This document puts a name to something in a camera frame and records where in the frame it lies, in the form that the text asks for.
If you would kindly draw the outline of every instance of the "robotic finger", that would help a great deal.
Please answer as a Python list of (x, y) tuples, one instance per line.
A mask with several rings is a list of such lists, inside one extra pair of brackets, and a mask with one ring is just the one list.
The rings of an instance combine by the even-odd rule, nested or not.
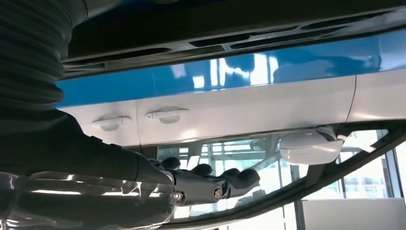
[[(175, 159), (165, 159), (159, 165), (176, 166)], [(210, 175), (212, 168), (208, 164), (200, 164), (192, 170), (162, 169), (174, 183), (176, 199), (181, 205), (197, 205), (215, 203), (221, 199), (243, 196), (259, 186), (260, 177), (253, 169), (239, 171), (229, 169), (220, 176)]]

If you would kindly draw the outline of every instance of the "vent slot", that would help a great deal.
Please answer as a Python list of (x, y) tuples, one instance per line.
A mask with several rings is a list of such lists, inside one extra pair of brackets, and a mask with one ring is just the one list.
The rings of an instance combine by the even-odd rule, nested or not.
[(231, 45), (230, 47), (232, 49), (242, 49), (242, 48), (248, 48), (248, 47), (252, 47), (252, 46), (260, 46), (260, 45), (267, 45), (267, 44), (272, 44), (272, 43), (289, 42), (289, 41), (298, 40), (298, 39), (321, 36), (321, 35), (324, 35), (324, 34), (335, 32), (335, 31), (337, 31), (339, 29), (342, 29), (344, 27), (345, 26), (341, 26), (341, 27), (336, 27), (336, 28), (305, 32), (305, 33), (301, 33), (301, 34), (292, 34), (292, 35), (267, 38), (267, 39), (262, 39), (262, 40), (258, 40), (258, 41), (252, 41), (252, 42), (238, 43), (238, 44)]
[(256, 36), (256, 35), (266, 35), (266, 34), (270, 34), (270, 33), (279, 33), (279, 32), (294, 30), (297, 27), (298, 26), (291, 26), (291, 27), (285, 27), (285, 28), (279, 28), (279, 29), (271, 29), (271, 30), (267, 30), (267, 31), (251, 33), (251, 35)]
[(88, 64), (96, 64), (96, 63), (103, 63), (103, 62), (109, 62), (109, 61), (117, 61), (117, 60), (122, 60), (122, 59), (127, 59), (127, 58), (136, 58), (136, 57), (152, 55), (152, 54), (167, 53), (170, 51), (171, 51), (171, 49), (169, 49), (169, 48), (143, 49), (143, 50), (122, 53), (122, 54), (113, 54), (113, 55), (94, 57), (94, 58), (89, 58), (89, 59), (84, 59), (84, 60), (68, 61), (63, 64), (88, 65)]
[(223, 43), (238, 42), (249, 39), (249, 34), (238, 34), (225, 37), (210, 38), (200, 41), (189, 42), (195, 47), (213, 46)]
[(347, 23), (354, 23), (354, 22), (359, 22), (363, 20), (367, 20), (373, 17), (381, 16), (386, 13), (389, 13), (390, 11), (385, 11), (385, 12), (379, 12), (379, 13), (370, 13), (370, 14), (365, 14), (365, 15), (358, 15), (358, 16), (352, 16), (352, 17), (346, 17), (346, 18), (339, 18), (339, 19), (333, 19), (329, 21), (323, 21), (323, 22), (318, 22), (318, 23), (313, 23), (310, 25), (303, 26), (302, 29), (304, 30), (312, 30), (312, 29), (319, 29), (319, 28), (324, 28), (328, 26), (334, 26), (334, 25), (340, 25), (340, 24), (347, 24)]

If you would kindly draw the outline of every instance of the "white side mirror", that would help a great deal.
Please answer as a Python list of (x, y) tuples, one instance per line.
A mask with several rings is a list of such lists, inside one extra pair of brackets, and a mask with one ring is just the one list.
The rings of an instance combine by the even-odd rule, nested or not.
[(283, 137), (281, 155), (293, 164), (326, 164), (338, 157), (343, 143), (343, 140), (337, 140), (331, 127), (307, 129)]

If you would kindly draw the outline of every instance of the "window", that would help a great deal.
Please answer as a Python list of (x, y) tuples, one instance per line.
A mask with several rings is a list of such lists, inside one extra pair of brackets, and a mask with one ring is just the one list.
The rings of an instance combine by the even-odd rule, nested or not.
[[(373, 148), (372, 144), (383, 136), (383, 132), (382, 130), (353, 132), (346, 139), (336, 163), (345, 162), (362, 150), (370, 151)], [(188, 167), (188, 160), (193, 156), (198, 157), (196, 162), (211, 165), (213, 175), (220, 175), (230, 168), (237, 168), (240, 171), (254, 168), (261, 177), (259, 187), (242, 197), (220, 200), (215, 204), (182, 207), (175, 218), (193, 217), (232, 209), (270, 194), (294, 180), (306, 176), (308, 165), (291, 165), (280, 155), (281, 139), (288, 133), (290, 132), (212, 142), (182, 143), (178, 148), (173, 146), (159, 147), (158, 157), (160, 159), (177, 156), (181, 161), (181, 168)], [(386, 171), (386, 159), (385, 156), (382, 156), (304, 199), (390, 197), (390, 182), (387, 179)]]
[[(386, 130), (355, 131), (348, 136), (343, 150), (336, 160), (337, 164), (356, 155), (361, 150), (369, 150)], [(300, 166), (300, 176), (306, 176), (307, 165)], [(304, 199), (339, 199), (339, 198), (388, 198), (390, 182), (385, 176), (387, 167), (385, 156), (364, 165), (329, 186), (305, 197)]]
[[(158, 158), (176, 156), (181, 161), (181, 169), (189, 168), (190, 162), (188, 161), (191, 161), (192, 157), (198, 156), (199, 163), (211, 165), (213, 175), (221, 175), (225, 170), (231, 168), (237, 168), (240, 171), (254, 168), (262, 178), (259, 187), (254, 188), (243, 197), (220, 200), (215, 204), (196, 205), (188, 207), (188, 210), (182, 207), (175, 218), (187, 218), (231, 209), (290, 184), (292, 182), (290, 165), (282, 159), (278, 148), (281, 137), (287, 133), (289, 132), (266, 134), (255, 138), (226, 139), (211, 143), (191, 142), (180, 144), (178, 148), (159, 147)], [(252, 150), (250, 144), (255, 140), (262, 141), (267, 149)]]

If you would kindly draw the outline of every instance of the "glossy surface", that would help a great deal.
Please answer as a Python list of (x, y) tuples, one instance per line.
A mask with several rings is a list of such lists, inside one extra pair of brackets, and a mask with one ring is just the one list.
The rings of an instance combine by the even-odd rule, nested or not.
[(3, 230), (152, 230), (175, 210), (172, 185), (40, 172), (0, 172)]
[(406, 68), (406, 31), (58, 83), (59, 107), (236, 87), (306, 81)]
[[(203, 138), (342, 123), (347, 120), (355, 77), (308, 80), (178, 94), (113, 103), (61, 108), (72, 114), (85, 134), (122, 146), (179, 143)], [(188, 113), (151, 119), (155, 111)], [(93, 125), (100, 119), (131, 117), (112, 129)]]

